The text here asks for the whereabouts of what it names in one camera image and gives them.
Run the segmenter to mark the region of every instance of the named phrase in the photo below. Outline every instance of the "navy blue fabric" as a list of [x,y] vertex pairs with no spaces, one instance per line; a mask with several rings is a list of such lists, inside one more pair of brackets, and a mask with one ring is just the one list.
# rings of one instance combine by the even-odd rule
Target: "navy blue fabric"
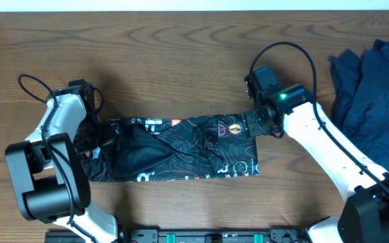
[[376,40],[362,58],[348,50],[330,61],[334,124],[389,171],[389,43]]

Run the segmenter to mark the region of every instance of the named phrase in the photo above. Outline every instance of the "folded cloth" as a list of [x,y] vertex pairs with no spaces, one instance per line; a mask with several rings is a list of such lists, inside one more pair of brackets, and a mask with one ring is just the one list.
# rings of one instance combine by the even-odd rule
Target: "folded cloth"
[[190,180],[259,175],[256,142],[241,115],[114,119],[117,136],[83,163],[91,181]]
[[389,171],[389,42],[376,40],[359,58],[331,58],[337,97],[333,123],[370,159]]

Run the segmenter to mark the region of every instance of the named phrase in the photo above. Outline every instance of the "robotic arm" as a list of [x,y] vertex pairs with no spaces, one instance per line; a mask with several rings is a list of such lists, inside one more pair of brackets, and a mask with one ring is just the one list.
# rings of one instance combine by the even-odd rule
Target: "robotic arm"
[[[89,183],[80,163],[82,153],[106,142],[101,137],[95,112],[94,88],[84,80],[69,82],[67,88],[53,91],[37,129],[24,142],[9,145],[5,152],[22,216],[62,225],[85,242],[389,242],[389,192],[367,171],[382,181],[387,190],[389,173],[367,158],[332,124],[315,102],[315,91],[312,96],[300,85],[285,88],[269,66],[253,71],[257,58],[245,78],[256,110],[242,114],[244,128],[250,136],[281,138],[286,132],[299,142],[326,171],[346,202],[339,219],[324,219],[301,231],[271,229],[217,234],[140,229],[123,234],[115,217],[91,201]],[[325,133],[327,129],[362,167]],[[51,168],[55,176],[34,178],[34,174]]]

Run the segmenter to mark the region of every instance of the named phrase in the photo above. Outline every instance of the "dark blue garment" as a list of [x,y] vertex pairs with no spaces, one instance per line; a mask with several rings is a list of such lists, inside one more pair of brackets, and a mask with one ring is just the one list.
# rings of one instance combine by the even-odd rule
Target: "dark blue garment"
[[389,43],[376,40],[362,58],[348,50],[330,61],[334,124],[389,171]]

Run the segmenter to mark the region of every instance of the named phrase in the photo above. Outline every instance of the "wooden table surface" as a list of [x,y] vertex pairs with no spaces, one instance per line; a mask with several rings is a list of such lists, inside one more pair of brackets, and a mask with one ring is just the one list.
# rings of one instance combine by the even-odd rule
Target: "wooden table surface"
[[[4,150],[36,128],[45,107],[21,73],[52,88],[84,78],[101,88],[101,119],[187,118],[253,108],[243,78],[268,44],[292,41],[312,56],[318,99],[335,99],[331,55],[389,40],[389,11],[0,13],[0,242],[42,242],[59,229],[19,212]],[[259,60],[285,85],[311,90],[304,55],[276,47]],[[44,88],[27,87],[41,97]],[[306,226],[344,206],[329,177],[289,137],[258,137],[260,176],[175,182],[90,183],[92,197],[126,227],[263,229]]]

